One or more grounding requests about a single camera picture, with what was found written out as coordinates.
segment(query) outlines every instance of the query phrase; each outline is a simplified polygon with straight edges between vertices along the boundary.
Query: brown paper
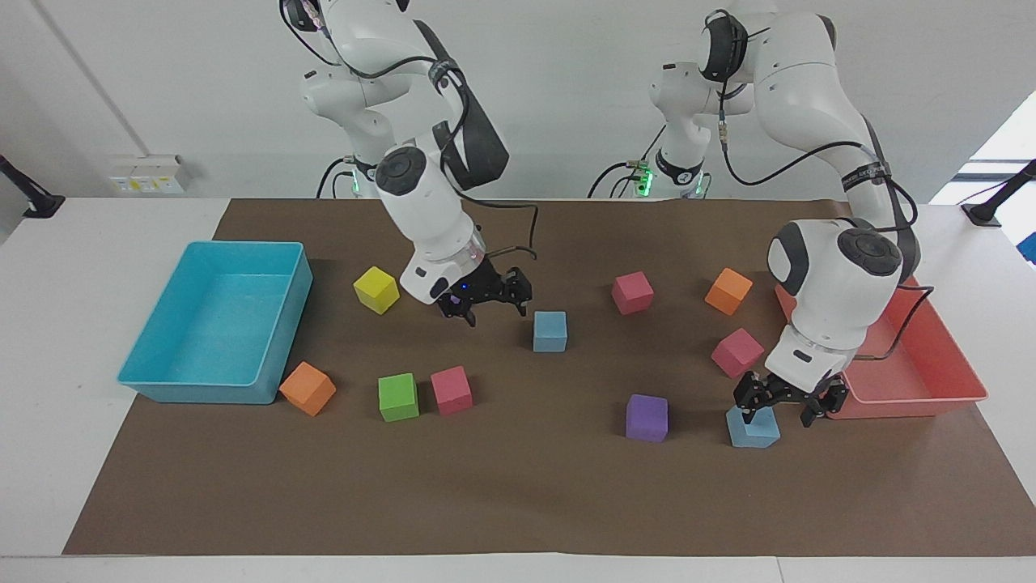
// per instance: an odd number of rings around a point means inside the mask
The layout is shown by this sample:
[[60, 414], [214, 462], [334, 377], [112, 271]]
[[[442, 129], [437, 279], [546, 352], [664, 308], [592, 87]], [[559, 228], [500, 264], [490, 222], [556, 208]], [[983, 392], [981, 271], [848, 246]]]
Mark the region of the brown paper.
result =
[[[384, 317], [363, 308], [353, 280], [412, 252], [377, 201], [235, 200], [218, 238], [305, 242], [315, 280], [286, 374], [305, 359], [339, 392], [316, 418], [280, 398], [138, 398], [65, 553], [1036, 555], [1036, 509], [974, 407], [805, 430], [781, 406], [772, 448], [730, 446], [735, 382], [710, 354], [742, 327], [774, 346], [770, 238], [839, 210], [544, 203], [540, 260], [496, 260], [525, 269], [531, 310], [568, 313], [568, 352], [541, 355], [510, 307], [478, 307], [473, 330], [405, 295]], [[470, 211], [490, 245], [524, 242], [529, 211]], [[755, 281], [732, 318], [702, 301], [725, 266]], [[641, 269], [655, 303], [621, 317], [611, 282]], [[457, 366], [476, 406], [440, 417], [428, 379]], [[424, 414], [385, 424], [377, 379], [400, 373]], [[664, 443], [623, 437], [633, 393], [669, 400]]]

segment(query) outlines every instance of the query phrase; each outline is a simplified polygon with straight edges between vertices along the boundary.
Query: pink cube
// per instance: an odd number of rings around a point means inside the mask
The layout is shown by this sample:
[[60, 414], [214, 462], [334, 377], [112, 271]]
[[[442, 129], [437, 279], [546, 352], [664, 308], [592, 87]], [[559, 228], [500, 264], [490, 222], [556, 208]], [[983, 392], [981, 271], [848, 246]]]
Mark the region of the pink cube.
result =
[[432, 375], [432, 390], [439, 404], [439, 415], [453, 415], [471, 409], [471, 387], [463, 367]]
[[615, 278], [615, 284], [611, 286], [611, 299], [618, 307], [618, 314], [629, 316], [650, 309], [655, 299], [655, 290], [648, 283], [644, 271], [638, 270]]
[[723, 340], [713, 352], [713, 360], [726, 376], [739, 379], [758, 362], [762, 347], [744, 328]]

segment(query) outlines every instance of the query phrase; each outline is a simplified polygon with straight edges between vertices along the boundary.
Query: yellow cube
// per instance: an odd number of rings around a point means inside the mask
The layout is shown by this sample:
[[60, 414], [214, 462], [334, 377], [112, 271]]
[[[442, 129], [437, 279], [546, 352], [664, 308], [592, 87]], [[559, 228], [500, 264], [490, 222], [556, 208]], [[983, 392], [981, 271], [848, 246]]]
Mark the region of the yellow cube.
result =
[[356, 290], [359, 303], [374, 311], [378, 316], [388, 312], [388, 309], [399, 300], [399, 287], [396, 279], [378, 267], [371, 267], [363, 276], [352, 284]]

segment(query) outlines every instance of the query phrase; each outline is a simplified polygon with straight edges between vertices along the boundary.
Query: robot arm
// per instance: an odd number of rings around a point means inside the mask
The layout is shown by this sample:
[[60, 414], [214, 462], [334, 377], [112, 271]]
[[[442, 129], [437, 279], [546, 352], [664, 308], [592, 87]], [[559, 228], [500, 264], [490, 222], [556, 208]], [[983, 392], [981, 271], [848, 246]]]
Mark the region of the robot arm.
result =
[[[877, 138], [842, 90], [834, 48], [829, 20], [778, 14], [769, 0], [739, 0], [711, 14], [702, 31], [696, 83], [753, 85], [767, 134], [830, 164], [855, 214], [795, 221], [773, 239], [771, 272], [798, 305], [767, 359], [771, 375], [749, 373], [735, 391], [746, 421], [781, 402], [806, 404], [807, 427], [837, 412], [845, 396], [839, 374], [920, 258]], [[724, 112], [720, 140], [726, 155]]]
[[[697, 63], [678, 62], [662, 65], [651, 86], [651, 99], [665, 116], [665, 132], [655, 155], [658, 171], [668, 176], [679, 188], [693, 187], [704, 164], [712, 130], [704, 126], [702, 114], [719, 113], [721, 83], [706, 81]], [[754, 88], [740, 84], [724, 97], [730, 115], [752, 110]]]
[[[435, 33], [402, 14], [406, 0], [395, 5], [381, 0], [284, 1], [296, 28], [320, 32], [334, 49], [339, 66], [307, 74], [303, 96], [314, 113], [346, 130], [355, 148], [361, 192], [379, 197], [413, 242], [414, 254], [400, 276], [403, 288], [471, 326], [471, 307], [487, 301], [514, 304], [525, 316], [531, 285], [516, 267], [497, 273], [457, 197], [458, 187], [499, 178], [509, 154]], [[433, 84], [455, 120], [440, 121], [410, 140], [412, 145], [397, 147], [388, 119], [371, 108], [409, 92], [415, 76]]]

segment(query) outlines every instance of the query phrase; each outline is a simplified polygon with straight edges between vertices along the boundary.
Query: white table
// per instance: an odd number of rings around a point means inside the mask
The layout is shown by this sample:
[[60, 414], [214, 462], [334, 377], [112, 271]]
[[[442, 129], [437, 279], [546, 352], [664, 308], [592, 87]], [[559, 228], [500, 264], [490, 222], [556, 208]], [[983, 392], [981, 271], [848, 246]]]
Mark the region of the white table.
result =
[[[226, 206], [73, 199], [0, 245], [0, 581], [1036, 581], [1036, 558], [59, 557], [135, 396], [118, 369], [183, 246], [210, 238]], [[917, 230], [918, 279], [939, 287], [932, 302], [989, 389], [981, 411], [1033, 497], [1036, 271], [956, 207], [922, 207]]]

